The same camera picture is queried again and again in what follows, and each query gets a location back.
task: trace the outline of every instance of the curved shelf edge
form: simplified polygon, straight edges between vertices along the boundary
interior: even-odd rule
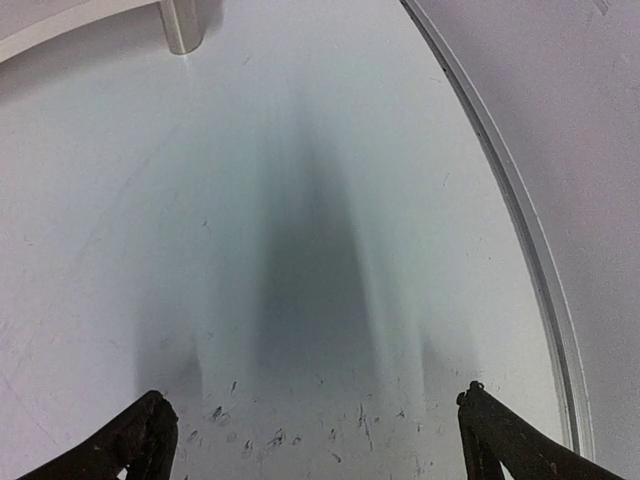
[[[194,0],[88,0],[0,39],[0,63],[40,43],[103,18],[160,4],[169,50],[182,55],[202,42]]]
[[[556,389],[564,410],[564,441],[576,453],[593,459],[593,429],[580,353],[562,285],[535,208],[498,128],[448,44],[415,0],[400,0],[400,3],[447,75],[498,181],[545,321]]]

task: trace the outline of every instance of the white surface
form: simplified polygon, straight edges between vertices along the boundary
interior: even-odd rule
[[[158,0],[0,0],[0,63],[60,34]]]
[[[150,387],[180,479],[461,478],[474,378],[560,437],[518,241],[420,34],[392,0],[272,3],[187,58],[133,12],[4,66],[0,477]]]
[[[545,230],[584,366],[596,460],[637,477],[638,3],[420,3],[491,112]]]

